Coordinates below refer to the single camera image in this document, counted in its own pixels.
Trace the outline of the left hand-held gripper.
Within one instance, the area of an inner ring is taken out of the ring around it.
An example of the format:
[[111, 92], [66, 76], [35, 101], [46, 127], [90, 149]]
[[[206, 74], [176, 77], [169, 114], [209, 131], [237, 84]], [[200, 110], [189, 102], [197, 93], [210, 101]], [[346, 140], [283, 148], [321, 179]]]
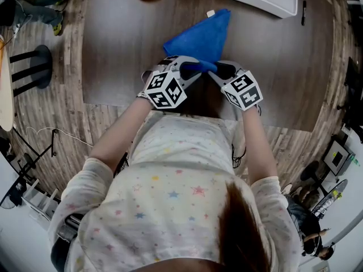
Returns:
[[175, 109], [187, 99], [184, 89], [201, 77], [201, 73], [180, 76], [180, 70], [199, 69], [200, 61], [193, 57], [167, 57], [152, 69], [143, 72], [143, 93], [155, 109]]

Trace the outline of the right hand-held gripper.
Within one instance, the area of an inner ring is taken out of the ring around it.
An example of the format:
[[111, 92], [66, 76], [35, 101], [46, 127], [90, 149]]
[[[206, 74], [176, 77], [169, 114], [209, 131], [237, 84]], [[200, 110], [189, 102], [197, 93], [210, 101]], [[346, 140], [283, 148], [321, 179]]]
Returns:
[[217, 73], [212, 71], [208, 75], [221, 88], [221, 92], [226, 96], [229, 103], [246, 111], [258, 105], [263, 96], [259, 85], [250, 71], [237, 74], [242, 67], [233, 61], [218, 61]]

